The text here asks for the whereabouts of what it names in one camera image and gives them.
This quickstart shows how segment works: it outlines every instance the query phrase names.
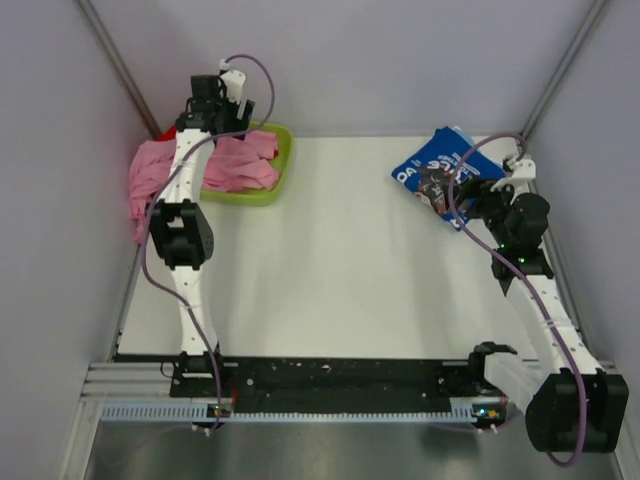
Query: white table surface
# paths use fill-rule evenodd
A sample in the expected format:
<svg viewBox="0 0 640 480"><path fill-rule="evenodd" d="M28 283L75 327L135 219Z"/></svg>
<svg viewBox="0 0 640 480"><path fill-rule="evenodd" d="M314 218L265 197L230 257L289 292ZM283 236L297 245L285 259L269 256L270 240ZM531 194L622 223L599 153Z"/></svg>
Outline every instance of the white table surface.
<svg viewBox="0 0 640 480"><path fill-rule="evenodd" d="M463 359L493 340L535 358L491 258L390 176L425 138L297 139L268 207L201 202L224 355ZM514 151L498 141L495 161ZM493 244L480 221L471 229ZM148 246L152 274L170 275ZM178 304L140 272L122 354L178 354Z"/></svg>

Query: white wall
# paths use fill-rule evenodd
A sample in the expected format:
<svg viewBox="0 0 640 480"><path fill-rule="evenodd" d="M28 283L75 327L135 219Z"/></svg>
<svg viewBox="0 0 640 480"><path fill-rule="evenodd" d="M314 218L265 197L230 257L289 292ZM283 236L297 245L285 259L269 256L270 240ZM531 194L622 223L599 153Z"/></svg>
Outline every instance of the white wall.
<svg viewBox="0 0 640 480"><path fill-rule="evenodd" d="M189 75L243 52L273 72L274 120L314 136L519 129L591 2L93 3L162 127L184 107ZM266 83L248 71L264 107Z"/></svg>
<svg viewBox="0 0 640 480"><path fill-rule="evenodd" d="M640 3L614 2L534 136L539 187L589 337L640 415Z"/></svg>
<svg viewBox="0 0 640 480"><path fill-rule="evenodd" d="M0 15L0 478L55 478L131 260L146 133L71 0Z"/></svg>

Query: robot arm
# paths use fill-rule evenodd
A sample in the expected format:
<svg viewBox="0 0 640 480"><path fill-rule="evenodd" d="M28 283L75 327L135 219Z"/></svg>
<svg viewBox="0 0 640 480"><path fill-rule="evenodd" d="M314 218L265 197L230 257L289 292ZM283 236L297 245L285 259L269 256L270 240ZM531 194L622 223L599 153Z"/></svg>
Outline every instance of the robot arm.
<svg viewBox="0 0 640 480"><path fill-rule="evenodd" d="M469 218L482 219L498 243L496 251L516 265L540 295L543 316L525 282L494 258L492 272L518 313L539 359L539 370L522 362L517 352L491 342L477 346L469 363L481 382L500 389L525 412L527 432L539 451L573 451L578 430L579 397L567 356L551 329L566 344L587 393L587 436L584 451L611 452L617 443L629 395L622 376L606 374L587 350L567 315L553 271L541 248L548 227L549 204L526 191L535 178L530 158L504 163L507 177L473 179L464 184L456 203Z"/></svg>
<svg viewBox="0 0 640 480"><path fill-rule="evenodd" d="M204 263L213 254L213 232L197 204L209 157L211 135L247 130L253 102L242 101L244 73L220 63L218 75L191 77L193 96L176 121L176 153L171 172L180 172L162 192L151 217L150 231L158 256L171 269L175 291L190 304L210 344L218 344L211 322ZM195 149L187 160L187 153ZM182 351L202 355L206 346L180 304Z"/></svg>

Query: green basket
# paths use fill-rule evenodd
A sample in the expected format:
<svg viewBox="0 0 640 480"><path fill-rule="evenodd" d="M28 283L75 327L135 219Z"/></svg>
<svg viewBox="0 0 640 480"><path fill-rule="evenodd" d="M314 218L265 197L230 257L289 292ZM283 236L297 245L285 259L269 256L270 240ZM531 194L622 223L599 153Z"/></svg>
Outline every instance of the green basket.
<svg viewBox="0 0 640 480"><path fill-rule="evenodd" d="M272 204L282 189L282 184L287 178L289 164L291 162L291 153L293 150L293 135L288 128L267 123L260 130L265 132L273 132L278 137L278 156L269 162L280 172L280 178L273 190L248 188L239 193L216 192L213 190L202 190L200 199L212 202L231 203L234 205L252 205L264 207Z"/></svg>

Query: pink cloth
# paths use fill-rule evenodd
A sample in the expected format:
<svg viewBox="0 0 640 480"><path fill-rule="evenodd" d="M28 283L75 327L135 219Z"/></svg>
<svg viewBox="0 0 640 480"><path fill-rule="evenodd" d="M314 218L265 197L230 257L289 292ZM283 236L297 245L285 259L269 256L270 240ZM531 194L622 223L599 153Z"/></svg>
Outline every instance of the pink cloth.
<svg viewBox="0 0 640 480"><path fill-rule="evenodd" d="M136 222L136 243L142 243L142 227L147 204L169 178L176 141L147 141L140 145L129 168L129 206ZM224 137L216 142L204 172L202 188L218 192L241 192L246 188L271 190L280 172L268 160L278 154L275 133L251 132L245 140Z"/></svg>

